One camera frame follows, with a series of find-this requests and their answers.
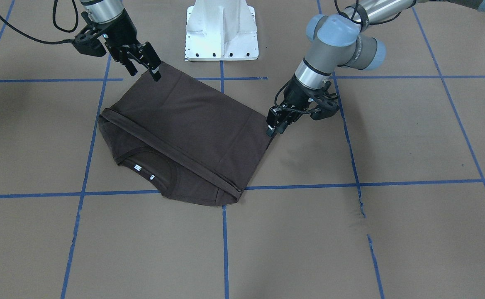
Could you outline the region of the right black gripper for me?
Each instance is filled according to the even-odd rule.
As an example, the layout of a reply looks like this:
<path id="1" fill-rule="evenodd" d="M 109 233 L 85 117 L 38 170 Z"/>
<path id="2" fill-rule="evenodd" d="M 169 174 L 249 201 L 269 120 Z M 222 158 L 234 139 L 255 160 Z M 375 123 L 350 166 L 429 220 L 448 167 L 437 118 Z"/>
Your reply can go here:
<path id="1" fill-rule="evenodd" d="M 155 82 L 161 79 L 159 66 L 161 59 L 150 42 L 143 45 L 137 40 L 137 31 L 128 12 L 101 24 L 102 34 L 106 34 L 106 47 L 115 62 L 122 63 L 131 76 L 137 74 L 132 61 L 144 62 Z"/>

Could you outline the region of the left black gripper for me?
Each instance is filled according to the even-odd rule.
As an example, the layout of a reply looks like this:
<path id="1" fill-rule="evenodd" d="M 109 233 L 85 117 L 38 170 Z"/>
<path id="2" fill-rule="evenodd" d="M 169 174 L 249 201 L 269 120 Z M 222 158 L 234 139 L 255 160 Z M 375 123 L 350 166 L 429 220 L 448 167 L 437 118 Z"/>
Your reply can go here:
<path id="1" fill-rule="evenodd" d="M 269 137 L 274 137 L 276 129 L 279 134 L 284 131 L 292 122 L 296 122 L 303 114 L 306 114 L 311 102 L 311 91 L 317 89 L 308 88 L 303 85 L 296 75 L 282 87 L 276 94 L 274 107 L 270 107 L 267 115 L 267 131 Z"/>

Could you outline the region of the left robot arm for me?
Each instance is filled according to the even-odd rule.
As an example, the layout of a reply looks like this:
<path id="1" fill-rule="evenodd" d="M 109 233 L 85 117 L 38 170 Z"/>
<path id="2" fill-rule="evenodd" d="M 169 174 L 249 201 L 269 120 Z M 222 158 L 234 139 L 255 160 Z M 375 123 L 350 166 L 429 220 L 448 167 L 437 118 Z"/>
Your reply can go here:
<path id="1" fill-rule="evenodd" d="M 336 68 L 373 70 L 386 57 L 385 44 L 364 32 L 393 21 L 417 0 L 357 0 L 334 15 L 315 15 L 306 27 L 311 42 L 292 78 L 278 91 L 284 99 L 274 102 L 267 115 L 267 135 L 282 134 L 309 114 L 313 120 L 334 116 L 339 97 L 330 93 L 330 77 Z"/>

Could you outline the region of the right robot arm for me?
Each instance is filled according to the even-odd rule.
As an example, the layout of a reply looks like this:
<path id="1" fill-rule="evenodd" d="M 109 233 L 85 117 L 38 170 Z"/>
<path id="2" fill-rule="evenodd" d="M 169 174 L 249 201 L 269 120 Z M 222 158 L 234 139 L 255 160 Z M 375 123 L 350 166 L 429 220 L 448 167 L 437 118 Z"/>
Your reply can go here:
<path id="1" fill-rule="evenodd" d="M 161 79 L 161 59 L 150 42 L 138 41 L 136 27 L 120 0 L 82 0 L 81 5 L 87 25 L 72 43 L 79 53 L 95 57 L 109 53 L 131 76 L 137 74 L 133 63 L 137 62 L 155 81 Z"/>

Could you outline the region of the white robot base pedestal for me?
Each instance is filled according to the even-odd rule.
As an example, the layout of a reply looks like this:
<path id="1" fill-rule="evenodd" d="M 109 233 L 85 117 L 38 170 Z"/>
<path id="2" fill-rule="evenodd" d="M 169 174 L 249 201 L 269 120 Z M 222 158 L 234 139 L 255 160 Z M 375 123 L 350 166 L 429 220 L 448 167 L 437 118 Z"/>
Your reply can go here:
<path id="1" fill-rule="evenodd" d="M 258 59 L 256 11 L 246 0 L 197 0 L 185 15 L 186 61 Z"/>

